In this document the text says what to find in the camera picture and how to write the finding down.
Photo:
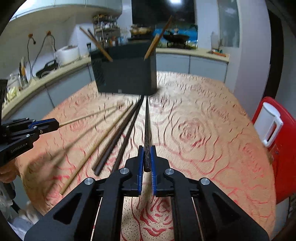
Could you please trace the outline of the person's left hand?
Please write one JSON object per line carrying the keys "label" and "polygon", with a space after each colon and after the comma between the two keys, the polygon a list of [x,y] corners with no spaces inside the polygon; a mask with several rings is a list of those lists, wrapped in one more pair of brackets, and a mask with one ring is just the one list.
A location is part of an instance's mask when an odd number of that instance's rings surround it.
{"label": "person's left hand", "polygon": [[0,168],[0,181],[3,183],[11,183],[19,175],[16,159],[11,160]]}

